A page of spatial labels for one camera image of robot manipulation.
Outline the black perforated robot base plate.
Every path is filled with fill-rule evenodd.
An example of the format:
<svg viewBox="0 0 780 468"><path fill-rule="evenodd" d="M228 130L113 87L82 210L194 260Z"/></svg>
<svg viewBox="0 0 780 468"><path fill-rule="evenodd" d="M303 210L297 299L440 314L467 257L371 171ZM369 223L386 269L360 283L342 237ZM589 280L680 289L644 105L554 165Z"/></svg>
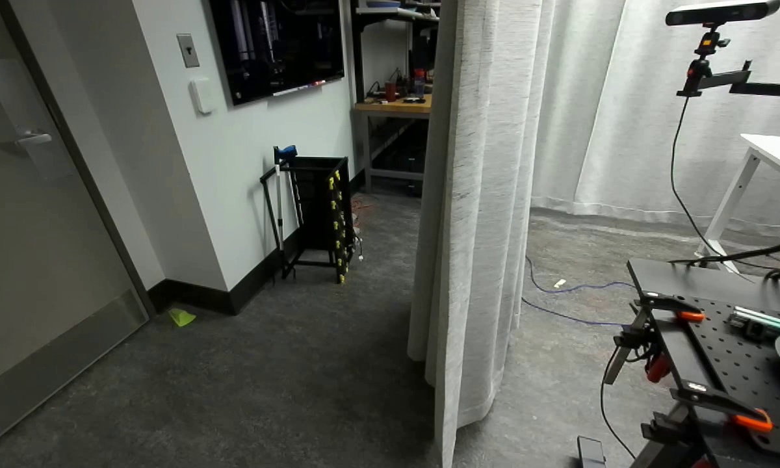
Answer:
<svg viewBox="0 0 780 468"><path fill-rule="evenodd" d="M637 299L676 296L705 312L661 331L672 409L642 425L635 468L780 468L780 336L750 321L780 321L780 280L666 260L627 269Z"/></svg>

